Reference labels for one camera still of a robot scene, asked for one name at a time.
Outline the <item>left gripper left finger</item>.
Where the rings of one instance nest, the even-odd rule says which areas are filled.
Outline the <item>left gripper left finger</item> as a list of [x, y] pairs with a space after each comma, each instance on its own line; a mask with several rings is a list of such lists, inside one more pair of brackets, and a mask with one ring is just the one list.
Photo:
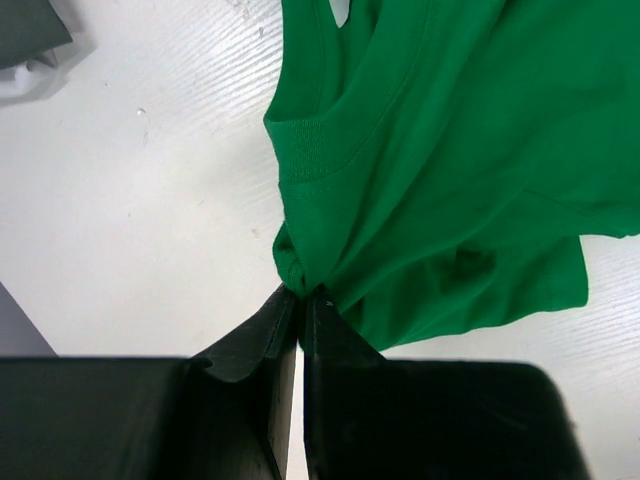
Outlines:
[[5, 479], [282, 479], [295, 320], [277, 289], [189, 357], [5, 358]]

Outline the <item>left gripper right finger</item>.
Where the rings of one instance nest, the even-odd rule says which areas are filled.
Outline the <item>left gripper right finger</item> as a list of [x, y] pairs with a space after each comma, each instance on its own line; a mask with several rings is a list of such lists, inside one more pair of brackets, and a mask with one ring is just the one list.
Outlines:
[[561, 395], [526, 363], [390, 360], [325, 288], [306, 302], [304, 443], [313, 479], [585, 479]]

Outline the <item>green t shirt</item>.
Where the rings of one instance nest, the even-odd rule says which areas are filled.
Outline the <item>green t shirt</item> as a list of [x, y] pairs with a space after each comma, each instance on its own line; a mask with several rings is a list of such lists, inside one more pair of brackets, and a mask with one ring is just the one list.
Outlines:
[[635, 1], [285, 1], [264, 124], [300, 297], [373, 347], [581, 307], [639, 232]]

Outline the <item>white t shirt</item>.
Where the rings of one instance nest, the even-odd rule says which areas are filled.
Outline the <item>white t shirt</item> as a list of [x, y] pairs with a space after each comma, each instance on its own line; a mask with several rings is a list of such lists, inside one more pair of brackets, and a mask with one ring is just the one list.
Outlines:
[[66, 45], [1, 71], [1, 107], [33, 103], [54, 96], [70, 80], [71, 72], [94, 51]]

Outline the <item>grey t shirt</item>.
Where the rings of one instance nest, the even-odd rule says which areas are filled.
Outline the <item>grey t shirt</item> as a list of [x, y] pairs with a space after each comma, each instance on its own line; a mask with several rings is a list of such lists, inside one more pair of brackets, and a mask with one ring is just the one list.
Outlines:
[[1, 0], [1, 69], [71, 42], [50, 1]]

